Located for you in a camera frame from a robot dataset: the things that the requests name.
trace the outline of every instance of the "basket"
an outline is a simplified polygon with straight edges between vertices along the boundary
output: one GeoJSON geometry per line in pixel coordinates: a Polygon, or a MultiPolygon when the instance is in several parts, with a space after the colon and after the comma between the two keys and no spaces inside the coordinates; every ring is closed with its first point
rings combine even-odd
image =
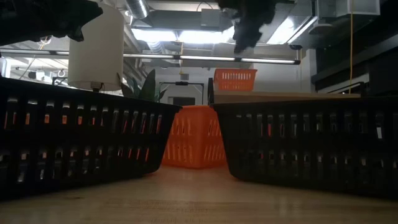
{"type": "Polygon", "coordinates": [[[398,98],[214,105],[230,173],[267,184],[398,196],[398,98]]]}
{"type": "Polygon", "coordinates": [[[0,79],[0,198],[140,177],[178,106],[0,79]]]}
{"type": "Polygon", "coordinates": [[[257,70],[217,68],[214,81],[218,90],[253,91],[257,70]]]}
{"type": "Polygon", "coordinates": [[[175,116],[162,163],[196,169],[226,164],[216,112],[209,106],[184,106],[175,116]]]}

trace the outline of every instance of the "orange plastic basket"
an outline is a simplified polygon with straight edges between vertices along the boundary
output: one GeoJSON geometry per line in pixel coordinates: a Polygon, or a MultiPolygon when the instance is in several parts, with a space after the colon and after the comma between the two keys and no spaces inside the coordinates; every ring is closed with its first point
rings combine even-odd
{"type": "Polygon", "coordinates": [[[219,90],[253,91],[255,69],[225,69],[217,68],[214,83],[219,90]]]}
{"type": "Polygon", "coordinates": [[[175,115],[162,163],[196,169],[226,164],[217,113],[209,106],[184,106],[175,115]]]}

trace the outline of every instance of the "wooden surface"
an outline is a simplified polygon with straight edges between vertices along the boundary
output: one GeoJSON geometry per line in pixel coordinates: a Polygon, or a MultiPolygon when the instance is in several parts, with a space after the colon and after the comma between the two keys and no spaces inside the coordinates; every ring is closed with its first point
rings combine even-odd
{"type": "Polygon", "coordinates": [[[293,100],[359,98],[359,94],[267,93],[255,91],[215,91],[215,103],[257,103],[293,100]]]}
{"type": "Polygon", "coordinates": [[[0,203],[0,223],[397,223],[398,204],[241,182],[227,168],[161,168],[143,179],[0,203]]]}

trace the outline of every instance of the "white cylinder container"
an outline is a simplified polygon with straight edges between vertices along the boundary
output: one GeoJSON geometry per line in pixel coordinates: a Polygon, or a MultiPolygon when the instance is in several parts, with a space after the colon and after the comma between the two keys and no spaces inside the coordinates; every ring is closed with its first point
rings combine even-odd
{"type": "Polygon", "coordinates": [[[84,41],[70,40],[68,84],[86,90],[120,90],[124,18],[113,7],[98,5],[103,14],[83,26],[84,41]]]}

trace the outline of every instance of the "black plastic basket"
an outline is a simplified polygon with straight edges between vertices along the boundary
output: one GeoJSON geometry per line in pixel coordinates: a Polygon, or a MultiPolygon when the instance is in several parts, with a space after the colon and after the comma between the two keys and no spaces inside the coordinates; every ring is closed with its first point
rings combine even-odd
{"type": "Polygon", "coordinates": [[[155,172],[180,107],[0,79],[0,199],[155,172]]]}
{"type": "Polygon", "coordinates": [[[398,98],[213,107],[239,179],[398,196],[398,98]]]}

